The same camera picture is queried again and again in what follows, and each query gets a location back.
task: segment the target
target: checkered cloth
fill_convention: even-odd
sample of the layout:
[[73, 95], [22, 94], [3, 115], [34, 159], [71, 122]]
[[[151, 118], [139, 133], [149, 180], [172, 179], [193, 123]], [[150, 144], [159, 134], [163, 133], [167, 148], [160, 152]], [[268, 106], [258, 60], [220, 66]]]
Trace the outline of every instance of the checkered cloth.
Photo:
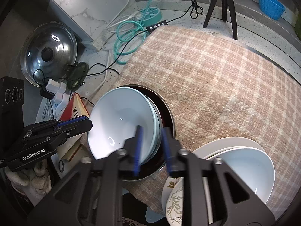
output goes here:
[[[161, 26], [133, 54], [115, 87], [141, 84], [166, 100], [176, 138], [189, 151], [224, 137], [246, 137], [271, 157], [276, 178], [267, 206], [276, 218], [301, 185], [301, 87], [257, 54], [199, 31]], [[124, 187], [163, 213], [163, 169]]]

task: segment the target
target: tripod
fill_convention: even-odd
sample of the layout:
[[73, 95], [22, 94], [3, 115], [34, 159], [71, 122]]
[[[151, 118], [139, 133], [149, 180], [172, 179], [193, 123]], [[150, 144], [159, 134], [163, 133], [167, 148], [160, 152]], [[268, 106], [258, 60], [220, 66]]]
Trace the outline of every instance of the tripod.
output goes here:
[[[217, 0], [211, 0], [208, 13], [206, 15], [206, 19], [204, 22], [203, 27], [206, 28], [209, 22], [209, 19], [212, 15], [214, 6], [216, 4]], [[237, 40], [237, 23], [236, 23], [236, 14], [235, 14], [235, 6], [234, 6], [234, 1], [233, 0], [222, 0], [222, 19], [224, 22], [227, 21], [227, 11], [228, 11], [228, 6], [229, 6], [229, 11], [230, 11], [230, 17], [231, 17], [231, 22], [232, 22], [232, 31], [233, 31], [233, 38]]]

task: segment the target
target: teal cable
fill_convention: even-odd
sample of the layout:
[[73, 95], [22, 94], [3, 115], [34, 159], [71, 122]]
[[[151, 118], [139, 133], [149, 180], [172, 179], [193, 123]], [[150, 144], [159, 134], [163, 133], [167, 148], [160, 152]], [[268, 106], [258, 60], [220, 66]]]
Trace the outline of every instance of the teal cable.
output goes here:
[[[143, 14], [143, 16], [142, 16], [142, 18], [141, 18], [141, 20], [139, 22], [136, 22], [136, 21], [133, 21], [133, 20], [128, 20], [128, 21], [125, 21], [125, 22], [123, 22], [123, 23], [121, 23], [121, 24], [118, 25], [117, 30], [116, 30], [117, 39], [116, 39], [116, 41], [114, 43], [114, 48], [113, 48], [115, 60], [117, 59], [118, 55], [120, 54], [118, 51], [123, 46], [123, 44], [129, 42], [136, 35], [136, 33], [138, 31], [144, 31], [144, 28], [143, 28], [144, 24], [142, 22], [145, 19], [145, 16], [146, 16], [148, 8], [149, 8], [149, 6], [151, 4], [151, 1], [152, 0], [148, 0], [148, 3], [146, 5], [145, 11], [144, 11], [144, 14]], [[122, 35], [120, 35], [120, 33], [119, 33], [120, 28], [123, 27], [127, 23], [133, 23], [133, 24], [135, 24], [136, 28], [131, 29], [129, 31], [126, 31], [125, 33], [123, 33]], [[145, 38], [146, 38], [146, 33], [143, 33], [143, 39], [142, 39], [141, 43], [139, 44], [139, 46], [144, 42]], [[138, 49], [139, 46], [137, 46], [136, 48], [134, 48], [131, 51], [124, 52], [121, 55], [129, 55], [129, 54], [135, 52]], [[120, 61], [120, 60], [117, 60], [117, 62], [119, 64], [126, 64], [127, 63], [127, 61]]]

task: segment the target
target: light blue bowl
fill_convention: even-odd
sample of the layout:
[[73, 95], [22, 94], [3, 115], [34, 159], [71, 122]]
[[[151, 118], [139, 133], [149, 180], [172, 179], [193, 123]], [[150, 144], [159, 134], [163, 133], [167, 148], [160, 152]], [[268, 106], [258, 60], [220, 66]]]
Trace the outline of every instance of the light blue bowl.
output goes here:
[[278, 0], [259, 0], [259, 7], [267, 16], [278, 20], [285, 7]]
[[126, 139], [134, 137], [136, 126], [143, 127], [140, 164], [157, 143], [157, 114], [147, 97], [136, 89], [119, 87], [107, 92], [94, 106], [90, 120], [93, 127], [88, 132], [88, 143], [95, 159], [122, 148]]

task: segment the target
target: white plate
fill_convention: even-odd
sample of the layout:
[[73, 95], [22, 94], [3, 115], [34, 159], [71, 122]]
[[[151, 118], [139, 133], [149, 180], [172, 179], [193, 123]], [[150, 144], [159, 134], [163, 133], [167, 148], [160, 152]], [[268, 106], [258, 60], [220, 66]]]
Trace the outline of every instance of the white plate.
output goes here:
[[149, 100], [136, 89], [119, 87], [107, 92], [90, 115], [93, 127], [88, 132], [88, 143], [93, 156], [101, 159], [122, 148], [126, 139], [134, 137], [139, 125], [143, 127], [142, 163], [155, 145], [156, 131], [159, 132], [156, 118]]
[[[264, 151], [263, 147], [261, 147], [258, 143], [256, 143], [255, 141], [253, 141], [251, 139], [247, 139], [247, 138], [243, 138], [243, 137], [228, 137], [228, 138], [222, 138], [222, 139], [218, 139], [218, 140], [209, 142], [209, 143], [197, 148], [193, 153], [198, 158], [204, 158], [204, 157], [207, 157], [208, 155], [211, 155], [221, 149], [226, 149], [226, 148], [230, 148], [233, 146], [253, 147], [253, 148]], [[171, 178], [171, 177], [167, 178], [167, 180], [164, 184], [163, 190], [162, 190], [162, 195], [161, 195], [161, 205], [162, 205], [163, 211], [165, 211], [165, 206], [166, 206], [166, 201], [168, 199], [168, 196], [178, 181], [179, 181], [179, 178]]]
[[[265, 152], [256, 148], [239, 147], [218, 153], [210, 157], [210, 160], [216, 157], [220, 157], [227, 162], [251, 190], [264, 203], [267, 202], [274, 186], [275, 169], [272, 160]], [[182, 207], [183, 180], [180, 179], [171, 191], [165, 208], [166, 218], [171, 226], [181, 225]]]

